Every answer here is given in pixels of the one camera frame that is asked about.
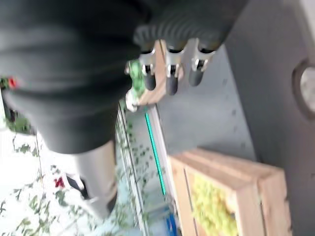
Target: green grapes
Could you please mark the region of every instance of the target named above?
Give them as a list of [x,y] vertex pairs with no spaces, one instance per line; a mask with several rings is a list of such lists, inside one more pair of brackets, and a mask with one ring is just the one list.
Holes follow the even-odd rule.
[[208,236],[237,236],[236,220],[225,204],[225,194],[200,176],[194,180],[193,216]]

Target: vine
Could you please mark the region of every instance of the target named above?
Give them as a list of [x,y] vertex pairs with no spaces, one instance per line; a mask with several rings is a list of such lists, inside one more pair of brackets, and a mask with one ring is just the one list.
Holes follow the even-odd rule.
[[[136,138],[133,134],[132,124],[129,122],[127,124],[126,133],[130,143],[132,143],[132,148],[129,150],[128,140],[126,140],[123,132],[125,129],[123,124],[116,124],[116,135],[119,137],[120,142],[116,142],[118,148],[121,148],[123,155],[126,155],[127,151],[131,151],[134,157],[134,167],[127,167],[126,171],[121,168],[117,168],[116,180],[118,184],[126,182],[127,178],[133,177],[135,183],[140,186],[143,204],[146,201],[147,194],[144,191],[145,186],[148,184],[149,180],[155,175],[158,175],[155,171],[148,171],[150,168],[150,161],[153,161],[153,157],[147,154],[150,151],[149,147],[144,147],[143,145],[138,145]],[[35,140],[34,148],[29,144],[22,144],[19,147],[15,145],[15,139],[17,134],[14,136],[12,143],[15,152],[23,154],[31,154],[33,157],[38,157],[41,160],[40,151],[38,147],[37,139]],[[130,212],[136,212],[135,196],[131,189],[127,189],[127,200],[125,202],[117,202],[115,208],[109,219],[106,221],[96,220],[89,212],[83,209],[81,206],[76,206],[70,204],[67,199],[67,194],[69,190],[63,188],[57,188],[52,194],[47,194],[45,189],[42,188],[40,193],[35,192],[35,189],[43,187],[43,180],[48,176],[53,176],[56,179],[60,177],[60,170],[56,165],[50,166],[50,172],[43,175],[41,169],[38,171],[38,175],[34,181],[25,184],[21,188],[16,188],[12,190],[12,193],[0,203],[0,217],[5,217],[8,203],[11,202],[10,197],[12,196],[16,201],[22,202],[27,201],[27,208],[31,210],[32,216],[24,217],[16,228],[9,232],[0,233],[1,236],[39,236],[39,235],[50,235],[53,228],[57,228],[56,225],[61,223],[62,214],[55,214],[51,210],[55,209],[57,206],[61,207],[63,215],[68,215],[69,224],[59,232],[58,236],[63,235],[67,230],[73,229],[76,236],[84,235],[78,230],[78,221],[82,225],[81,221],[85,222],[90,232],[95,231],[98,227],[106,224],[110,224],[112,228],[101,233],[102,236],[121,236],[123,231],[132,229],[139,225],[137,217],[130,220]],[[142,213],[142,219],[148,221],[148,215]]]

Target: metal machine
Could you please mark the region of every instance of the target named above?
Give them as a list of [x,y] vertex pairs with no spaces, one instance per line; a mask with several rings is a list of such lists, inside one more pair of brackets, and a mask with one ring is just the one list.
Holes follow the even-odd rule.
[[[1,7],[5,3],[0,3],[0,9],[5,9]],[[117,192],[112,172],[114,126],[118,100],[130,88],[130,80],[124,75],[128,60],[140,58],[146,88],[155,89],[153,42],[165,40],[166,91],[174,95],[181,89],[178,69],[187,42],[198,39],[189,58],[192,63],[187,79],[191,86],[202,82],[209,62],[226,42],[257,159],[285,168],[293,231],[306,236],[313,232],[315,116],[309,109],[305,115],[303,100],[296,99],[299,95],[292,88],[292,75],[302,74],[303,62],[307,67],[315,62],[314,1],[149,0],[135,1],[134,5],[126,1],[112,4],[113,9],[123,12],[121,21],[101,27],[99,22],[118,13],[98,5],[102,16],[82,26],[84,30],[77,23],[84,21],[80,17],[85,14],[71,16],[79,18],[73,21],[70,16],[60,19],[60,8],[51,11],[51,6],[39,5],[40,12],[57,17],[53,22],[64,20],[65,27],[47,24],[47,28],[40,28],[41,34],[30,30],[21,41],[19,27],[32,24],[34,19],[42,23],[44,15],[36,18],[36,14],[28,14],[34,18],[25,22],[23,17],[17,19],[0,44],[0,70],[16,76],[18,85],[5,98],[38,128],[52,151],[64,155],[65,160],[74,160],[76,168],[64,170],[67,184],[80,191],[97,215],[108,216]],[[38,11],[35,6],[28,7]],[[85,12],[86,7],[78,4],[78,11]],[[12,8],[20,15],[19,9]],[[10,19],[0,14],[0,22]]]

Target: gray metal surface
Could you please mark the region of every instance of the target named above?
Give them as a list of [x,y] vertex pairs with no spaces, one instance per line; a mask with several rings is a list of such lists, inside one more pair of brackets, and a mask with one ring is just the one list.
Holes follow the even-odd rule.
[[191,40],[183,58],[184,81],[175,96],[166,95],[157,105],[167,152],[203,147],[255,160],[225,48],[218,50],[195,88],[187,78],[193,52]]
[[315,234],[315,124],[292,94],[292,72],[308,58],[294,9],[252,0],[226,47],[257,157],[286,172],[293,232]]

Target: round hole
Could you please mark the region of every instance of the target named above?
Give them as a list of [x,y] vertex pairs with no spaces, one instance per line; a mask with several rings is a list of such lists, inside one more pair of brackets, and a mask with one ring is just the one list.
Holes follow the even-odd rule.
[[315,119],[315,66],[308,60],[294,69],[292,88],[302,114],[308,119]]
[[300,86],[306,105],[312,112],[315,112],[315,67],[308,67],[304,70]]

